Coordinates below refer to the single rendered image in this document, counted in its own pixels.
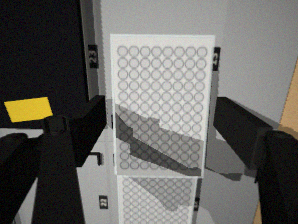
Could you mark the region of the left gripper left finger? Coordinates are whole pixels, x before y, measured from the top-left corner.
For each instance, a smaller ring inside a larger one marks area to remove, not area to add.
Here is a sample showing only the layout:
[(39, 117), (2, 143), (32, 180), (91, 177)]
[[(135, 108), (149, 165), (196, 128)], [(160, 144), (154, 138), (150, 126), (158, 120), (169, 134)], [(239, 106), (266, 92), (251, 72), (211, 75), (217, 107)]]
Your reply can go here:
[(12, 223), (36, 178), (31, 224), (85, 224), (76, 167), (107, 124), (105, 95), (95, 95), (69, 119), (51, 115), (41, 123), (38, 137), (0, 138), (0, 224)]

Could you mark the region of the grey deck plate with rectangular bays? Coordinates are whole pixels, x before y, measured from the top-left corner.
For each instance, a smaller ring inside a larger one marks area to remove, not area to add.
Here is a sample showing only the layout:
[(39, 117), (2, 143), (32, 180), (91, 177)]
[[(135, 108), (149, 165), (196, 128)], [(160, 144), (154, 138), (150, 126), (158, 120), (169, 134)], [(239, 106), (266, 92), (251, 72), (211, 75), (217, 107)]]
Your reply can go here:
[(213, 126), (227, 97), (278, 129), (298, 58), (298, 0), (228, 0), (197, 224), (252, 224), (249, 170)]

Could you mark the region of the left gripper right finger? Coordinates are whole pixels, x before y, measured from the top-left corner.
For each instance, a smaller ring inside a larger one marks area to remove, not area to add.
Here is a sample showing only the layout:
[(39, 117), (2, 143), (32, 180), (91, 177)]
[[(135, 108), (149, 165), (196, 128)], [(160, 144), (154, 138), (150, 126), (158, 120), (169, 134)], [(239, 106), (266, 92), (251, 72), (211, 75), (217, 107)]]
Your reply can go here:
[(217, 97), (213, 126), (257, 170), (262, 224), (298, 224), (298, 140), (227, 97)]

